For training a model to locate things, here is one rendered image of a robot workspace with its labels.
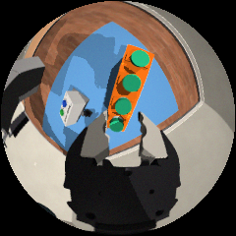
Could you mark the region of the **blue flat mat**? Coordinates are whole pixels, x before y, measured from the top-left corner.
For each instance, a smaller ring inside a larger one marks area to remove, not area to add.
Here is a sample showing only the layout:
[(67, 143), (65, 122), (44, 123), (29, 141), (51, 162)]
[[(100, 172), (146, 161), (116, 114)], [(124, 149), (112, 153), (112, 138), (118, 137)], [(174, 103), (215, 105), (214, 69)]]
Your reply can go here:
[[(128, 44), (148, 51), (132, 34), (111, 22), (88, 36), (60, 69), (47, 98), (42, 130), (64, 150), (69, 150), (84, 127), (104, 110), (108, 110)], [(76, 124), (65, 127), (59, 113), (66, 90), (71, 91), (73, 88), (89, 98), (84, 111), (88, 109), (92, 114), (90, 117), (81, 115)], [(178, 110), (172, 88), (153, 58), (125, 131), (113, 132), (107, 128), (105, 132), (110, 136), (109, 149), (121, 146), (142, 134), (138, 111), (158, 125)]]

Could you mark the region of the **orange test tube rack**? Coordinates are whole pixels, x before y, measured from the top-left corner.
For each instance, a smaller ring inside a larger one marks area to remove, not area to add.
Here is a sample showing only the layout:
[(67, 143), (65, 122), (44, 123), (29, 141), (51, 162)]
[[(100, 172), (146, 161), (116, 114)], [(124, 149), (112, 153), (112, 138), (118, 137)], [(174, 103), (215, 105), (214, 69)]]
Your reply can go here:
[[(139, 67), (136, 67), (132, 64), (131, 55), (136, 50), (142, 50), (148, 54), (149, 63), (147, 66), (139, 68)], [(123, 60), (122, 60), (122, 63), (121, 63), (121, 66), (120, 66), (120, 69), (119, 69), (119, 72), (118, 72), (118, 75), (117, 75), (115, 86), (114, 86), (114, 89), (113, 89), (113, 92), (111, 95), (111, 99), (110, 99), (110, 103), (109, 103), (109, 107), (108, 107), (109, 120), (107, 120), (107, 128), (109, 128), (109, 124), (110, 124), (110, 121), (112, 120), (112, 117), (120, 116), (120, 117), (122, 117), (123, 122), (124, 122), (124, 129), (122, 131), (123, 132), (125, 131), (127, 124), (129, 122), (129, 120), (132, 116), (132, 113), (135, 109), (135, 106), (137, 104), (137, 101), (140, 97), (140, 94), (142, 92), (146, 78), (148, 76), (148, 71), (149, 71), (153, 56), (154, 56), (154, 54), (152, 54), (148, 51), (145, 51), (139, 47), (128, 44), (126, 52), (125, 52)], [(127, 76), (129, 74), (137, 75), (142, 81), (140, 89), (138, 89), (135, 92), (126, 91), (123, 87), (123, 79), (125, 76)], [(122, 96), (127, 97), (132, 102), (132, 110), (130, 113), (128, 113), (126, 115), (121, 115), (121, 114), (117, 113), (115, 110), (115, 103), (118, 100), (118, 98), (122, 97)]]

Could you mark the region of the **green round cap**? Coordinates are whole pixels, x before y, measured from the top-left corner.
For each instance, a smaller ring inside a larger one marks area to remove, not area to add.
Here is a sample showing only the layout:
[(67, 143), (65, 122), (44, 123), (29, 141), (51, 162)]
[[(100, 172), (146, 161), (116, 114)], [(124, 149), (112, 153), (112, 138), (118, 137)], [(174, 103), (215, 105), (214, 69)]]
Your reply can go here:
[(130, 92), (137, 91), (141, 87), (141, 84), (141, 79), (134, 74), (129, 74), (123, 79), (124, 89)]
[(149, 56), (142, 50), (136, 50), (131, 55), (131, 62), (136, 67), (144, 67), (149, 63)]
[(121, 115), (130, 113), (132, 110), (131, 101), (126, 97), (119, 98), (115, 103), (115, 110)]
[(124, 129), (124, 122), (120, 118), (113, 118), (110, 121), (109, 128), (113, 132), (121, 132)]

